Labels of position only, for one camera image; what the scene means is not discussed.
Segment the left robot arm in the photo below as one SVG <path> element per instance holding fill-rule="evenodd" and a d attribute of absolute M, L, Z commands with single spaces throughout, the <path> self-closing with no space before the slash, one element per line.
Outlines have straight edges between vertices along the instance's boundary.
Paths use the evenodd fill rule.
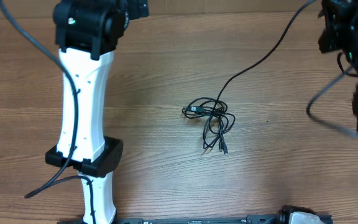
<path fill-rule="evenodd" d="M 85 214 L 80 223 L 114 223 L 112 176 L 123 141 L 103 133 L 104 94 L 118 40 L 129 22 L 147 17 L 147 0 L 60 1 L 53 10 L 63 77 L 60 139 L 46 163 L 73 167 L 83 186 Z"/>

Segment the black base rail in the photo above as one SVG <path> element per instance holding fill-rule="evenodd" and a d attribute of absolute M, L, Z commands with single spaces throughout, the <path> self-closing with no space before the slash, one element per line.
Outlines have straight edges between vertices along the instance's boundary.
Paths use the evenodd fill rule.
<path fill-rule="evenodd" d="M 253 214 L 237 218 L 177 218 L 142 219 L 114 218 L 115 224 L 280 224 L 280 223 L 323 223 L 333 224 L 331 215 L 317 214 L 315 211 L 291 205 L 284 205 L 277 214 Z"/>

